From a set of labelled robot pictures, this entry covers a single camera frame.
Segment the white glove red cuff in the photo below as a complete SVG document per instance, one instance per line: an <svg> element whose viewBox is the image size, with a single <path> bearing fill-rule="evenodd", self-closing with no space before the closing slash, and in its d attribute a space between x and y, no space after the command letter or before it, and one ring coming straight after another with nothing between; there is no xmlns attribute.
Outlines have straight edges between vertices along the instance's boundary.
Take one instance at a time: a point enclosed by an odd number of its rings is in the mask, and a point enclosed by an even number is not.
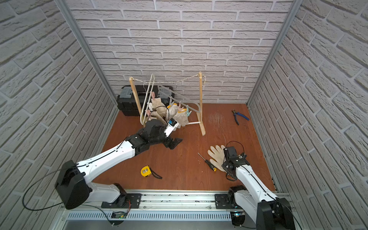
<svg viewBox="0 0 368 230"><path fill-rule="evenodd" d="M225 146L224 145L216 145L216 146L211 146L210 149L208 150L208 155L210 156L210 163L213 164L215 166L215 168L217 168L218 170L225 172L222 165L224 163L225 160L225 155L224 155L224 149Z"/></svg>

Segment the white glove yellow cuff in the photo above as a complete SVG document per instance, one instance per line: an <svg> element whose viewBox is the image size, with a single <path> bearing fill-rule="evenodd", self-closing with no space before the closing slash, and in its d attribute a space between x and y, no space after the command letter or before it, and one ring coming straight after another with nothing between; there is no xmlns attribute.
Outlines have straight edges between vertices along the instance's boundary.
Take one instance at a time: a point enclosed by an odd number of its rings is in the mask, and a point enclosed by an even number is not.
<svg viewBox="0 0 368 230"><path fill-rule="evenodd" d="M189 123L186 109L181 109L178 111L173 118L178 123L177 128L184 127Z"/></svg>
<svg viewBox="0 0 368 230"><path fill-rule="evenodd" d="M177 103L173 103L167 106L166 109L166 120L172 119L178 112L179 106Z"/></svg>

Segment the white plastic clip hanger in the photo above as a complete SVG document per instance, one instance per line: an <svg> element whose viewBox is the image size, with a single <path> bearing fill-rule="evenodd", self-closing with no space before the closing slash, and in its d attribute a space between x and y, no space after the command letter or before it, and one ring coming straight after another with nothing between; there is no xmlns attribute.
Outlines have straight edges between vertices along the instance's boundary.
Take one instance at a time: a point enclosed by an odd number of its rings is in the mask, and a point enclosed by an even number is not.
<svg viewBox="0 0 368 230"><path fill-rule="evenodd" d="M147 109L149 108L149 103L151 99L151 93L153 92L154 82L155 82L155 76L152 74L148 82L145 99L144 99L143 106L142 106L141 113L140 113L140 122L144 127L147 122L146 121Z"/></svg>

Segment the wooden drying rack frame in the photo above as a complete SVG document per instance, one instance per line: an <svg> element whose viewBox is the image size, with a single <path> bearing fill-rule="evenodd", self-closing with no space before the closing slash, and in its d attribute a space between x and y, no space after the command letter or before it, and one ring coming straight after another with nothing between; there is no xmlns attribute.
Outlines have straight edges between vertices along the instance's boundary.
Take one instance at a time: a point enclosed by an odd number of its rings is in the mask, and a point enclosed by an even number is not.
<svg viewBox="0 0 368 230"><path fill-rule="evenodd" d="M191 78L198 78L199 79L199 102L198 103L201 106L201 112L200 113L197 113L197 112L195 113L196 116L197 116L197 121L189 122L188 124L189 125L199 125L202 136L205 136L206 135L206 130L205 130L204 122L203 122L203 86L206 82L206 77L202 72L199 72L198 74L196 74L194 76L181 79L180 81L185 81L185 80L188 80L188 79L191 79ZM143 85L148 85L149 81L146 82L146 81L143 81L143 80L135 79L133 77L129 78L129 83L130 83L131 89L132 89L134 97L135 97L135 101L136 101L136 105L138 107L138 111L139 111L139 113L141 113L142 107L140 105L139 97L138 97L138 94L137 94L135 81L139 81L139 82L143 83ZM156 81L155 80L154 86L155 85L157 85L157 86L158 85L163 85L164 86L167 83L178 83L178 82L179 82L179 80L178 81ZM150 99L149 108L147 109L147 111L148 110L150 110L150 111L153 110L151 101L152 101L152 97ZM176 102L170 100L169 105L171 105L173 103L176 103Z"/></svg>

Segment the grey plastic clip hanger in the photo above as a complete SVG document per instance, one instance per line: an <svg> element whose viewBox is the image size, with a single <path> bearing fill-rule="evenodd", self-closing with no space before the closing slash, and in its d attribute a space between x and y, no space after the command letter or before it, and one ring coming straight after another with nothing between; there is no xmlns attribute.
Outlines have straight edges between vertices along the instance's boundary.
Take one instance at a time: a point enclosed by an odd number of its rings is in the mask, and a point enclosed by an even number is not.
<svg viewBox="0 0 368 230"><path fill-rule="evenodd" d="M158 85L158 93L159 96L167 97L169 100L180 103L184 107L188 106L191 110L197 113L201 112L201 106L199 103L195 102L192 99L189 99L184 95L179 94L176 91L171 90L169 87Z"/></svg>

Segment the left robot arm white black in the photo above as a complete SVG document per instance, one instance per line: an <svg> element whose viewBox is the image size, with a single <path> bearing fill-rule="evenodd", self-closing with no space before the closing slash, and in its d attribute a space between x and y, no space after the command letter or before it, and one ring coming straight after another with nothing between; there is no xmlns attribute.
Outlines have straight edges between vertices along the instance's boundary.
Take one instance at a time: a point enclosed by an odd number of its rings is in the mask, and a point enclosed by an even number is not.
<svg viewBox="0 0 368 230"><path fill-rule="evenodd" d="M178 126L173 118L167 124L154 119L136 134L99 155L78 163L72 160L64 163L55 189L65 208L75 209L87 202L101 202L103 208L123 208L127 204L127 193L120 184L103 185L93 180L115 165L147 151L152 145L162 143L173 150L182 142L182 139L170 137Z"/></svg>

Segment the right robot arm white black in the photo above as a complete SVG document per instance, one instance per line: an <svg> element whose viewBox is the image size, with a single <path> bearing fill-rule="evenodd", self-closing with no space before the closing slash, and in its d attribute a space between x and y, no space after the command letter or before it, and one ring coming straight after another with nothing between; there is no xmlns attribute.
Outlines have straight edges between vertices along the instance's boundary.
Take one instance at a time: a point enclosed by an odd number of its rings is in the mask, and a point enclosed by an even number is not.
<svg viewBox="0 0 368 230"><path fill-rule="evenodd" d="M266 187L244 153L238 155L234 147L226 147L224 159L222 167L226 174L242 182L241 186L230 188L230 206L242 208L255 223L257 230L275 230L277 224L286 230L296 229L290 203Z"/></svg>

